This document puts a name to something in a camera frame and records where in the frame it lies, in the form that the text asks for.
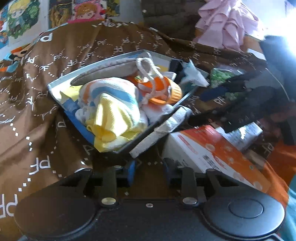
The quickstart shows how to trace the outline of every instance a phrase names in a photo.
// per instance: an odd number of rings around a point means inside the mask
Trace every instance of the cardboard box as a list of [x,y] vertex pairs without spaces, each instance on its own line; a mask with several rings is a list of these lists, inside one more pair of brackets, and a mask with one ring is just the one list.
[[262,173],[211,126],[169,134],[162,158],[204,173],[214,168],[262,192],[270,183]]

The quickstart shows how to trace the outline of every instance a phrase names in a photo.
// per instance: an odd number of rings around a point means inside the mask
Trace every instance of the metal screw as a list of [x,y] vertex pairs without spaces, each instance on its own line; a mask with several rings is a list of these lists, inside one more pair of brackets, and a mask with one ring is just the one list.
[[116,203],[116,199],[112,197],[105,197],[102,199],[102,204],[105,205],[113,205]]
[[187,205],[194,205],[194,204],[197,204],[197,200],[194,197],[185,197],[183,199],[183,203]]
[[146,207],[153,207],[154,205],[152,203],[146,203]]

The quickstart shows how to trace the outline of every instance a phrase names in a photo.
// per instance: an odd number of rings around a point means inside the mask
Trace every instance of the white rope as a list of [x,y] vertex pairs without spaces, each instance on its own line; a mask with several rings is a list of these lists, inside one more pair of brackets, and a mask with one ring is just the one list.
[[[142,66],[142,61],[148,63],[150,69],[149,69],[149,73],[147,73],[147,71],[143,68]],[[142,99],[141,104],[148,104],[148,100],[151,98],[155,98],[158,97],[162,94],[164,94],[167,91],[167,85],[166,82],[163,78],[163,75],[158,71],[158,67],[156,67],[153,63],[153,61],[150,58],[137,58],[136,59],[136,66],[138,68],[138,70],[142,73],[142,75],[144,76],[144,83],[150,81],[152,84],[152,91],[150,93],[147,93],[144,98]],[[162,81],[164,89],[162,91],[158,91],[158,93],[156,93],[156,86],[155,86],[155,80],[152,77],[152,72],[154,72]]]

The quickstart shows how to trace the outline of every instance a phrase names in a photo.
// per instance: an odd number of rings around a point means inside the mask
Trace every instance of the poster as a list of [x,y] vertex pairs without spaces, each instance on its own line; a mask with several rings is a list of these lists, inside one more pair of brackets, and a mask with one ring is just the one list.
[[27,44],[47,29],[44,10],[47,1],[13,0],[8,5],[7,35],[9,45]]
[[7,11],[8,5],[4,6],[0,11],[0,49],[8,44],[7,27]]
[[72,0],[49,1],[49,28],[55,28],[72,18]]
[[73,0],[71,22],[103,20],[106,18],[107,2],[104,0]]
[[107,17],[119,16],[120,0],[107,0]]

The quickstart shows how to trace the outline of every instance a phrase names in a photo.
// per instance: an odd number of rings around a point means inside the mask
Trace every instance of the brown bedsheet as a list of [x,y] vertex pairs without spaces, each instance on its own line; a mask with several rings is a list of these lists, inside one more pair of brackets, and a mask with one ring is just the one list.
[[[80,168],[100,170],[124,164],[122,160],[100,157],[48,94],[48,83],[90,63],[140,49],[186,61],[191,58],[197,67],[208,72],[218,63],[245,70],[265,66],[252,54],[171,39],[133,23],[99,24],[100,21],[68,24],[45,32],[15,72],[0,72],[1,241],[21,237],[13,213],[17,202],[25,196]],[[155,147],[148,152],[139,158],[142,164],[134,186],[128,190],[129,197],[174,195],[166,186]]]

